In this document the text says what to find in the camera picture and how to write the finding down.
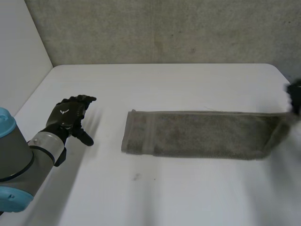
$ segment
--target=gray towel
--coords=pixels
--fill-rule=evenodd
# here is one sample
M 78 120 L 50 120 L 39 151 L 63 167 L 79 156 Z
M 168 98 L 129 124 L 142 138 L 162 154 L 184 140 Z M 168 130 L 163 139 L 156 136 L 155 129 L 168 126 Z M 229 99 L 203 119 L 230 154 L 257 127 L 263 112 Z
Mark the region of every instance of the gray towel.
M 121 150 L 168 157 L 260 159 L 296 120 L 291 113 L 128 113 Z

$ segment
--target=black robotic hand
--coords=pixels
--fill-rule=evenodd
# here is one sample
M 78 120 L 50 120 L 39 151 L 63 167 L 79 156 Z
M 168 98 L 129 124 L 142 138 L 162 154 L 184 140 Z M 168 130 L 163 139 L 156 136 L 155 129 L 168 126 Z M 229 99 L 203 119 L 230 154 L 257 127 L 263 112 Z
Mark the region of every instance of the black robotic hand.
M 42 131 L 57 135 L 64 144 L 67 138 L 72 135 L 85 145 L 92 146 L 94 144 L 93 139 L 81 127 L 81 120 L 84 119 L 90 103 L 95 100 L 95 97 L 85 95 L 62 100 L 52 110 L 46 123 L 46 128 Z M 67 150 L 65 148 L 56 161 L 55 166 L 59 166 L 65 161 L 66 153 Z
M 292 112 L 298 116 L 301 114 L 301 79 L 287 86 L 287 93 L 292 100 Z

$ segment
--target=table surface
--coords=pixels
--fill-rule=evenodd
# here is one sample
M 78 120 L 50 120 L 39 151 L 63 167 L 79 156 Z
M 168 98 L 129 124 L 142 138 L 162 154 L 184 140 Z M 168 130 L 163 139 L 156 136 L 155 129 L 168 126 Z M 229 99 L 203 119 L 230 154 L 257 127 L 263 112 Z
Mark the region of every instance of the table surface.
M 97 97 L 86 113 L 85 147 L 67 141 L 34 201 L 5 213 L 10 226 L 300 225 L 301 135 L 267 159 L 164 158 L 121 152 L 127 112 L 283 112 L 287 80 L 267 64 L 63 65 L 54 68 L 16 116 L 26 139 L 44 128 L 63 98 Z

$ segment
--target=white wall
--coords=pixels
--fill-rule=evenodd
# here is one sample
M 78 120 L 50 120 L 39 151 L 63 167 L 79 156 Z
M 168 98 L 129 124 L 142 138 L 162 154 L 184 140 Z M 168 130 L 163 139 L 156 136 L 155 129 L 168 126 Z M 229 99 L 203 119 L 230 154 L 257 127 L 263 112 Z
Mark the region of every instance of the white wall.
M 52 69 L 23 0 L 0 0 L 0 106 L 15 115 Z

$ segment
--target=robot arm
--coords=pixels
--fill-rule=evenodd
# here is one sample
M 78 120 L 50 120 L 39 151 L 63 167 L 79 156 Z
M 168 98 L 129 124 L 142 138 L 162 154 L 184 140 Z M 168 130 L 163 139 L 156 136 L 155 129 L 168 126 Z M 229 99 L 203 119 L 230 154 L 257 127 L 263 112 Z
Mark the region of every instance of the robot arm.
M 93 145 L 93 139 L 81 128 L 81 120 L 95 100 L 84 95 L 64 99 L 54 107 L 45 129 L 29 143 L 15 119 L 0 108 L 0 211 L 26 209 L 52 167 L 66 159 L 68 137 Z

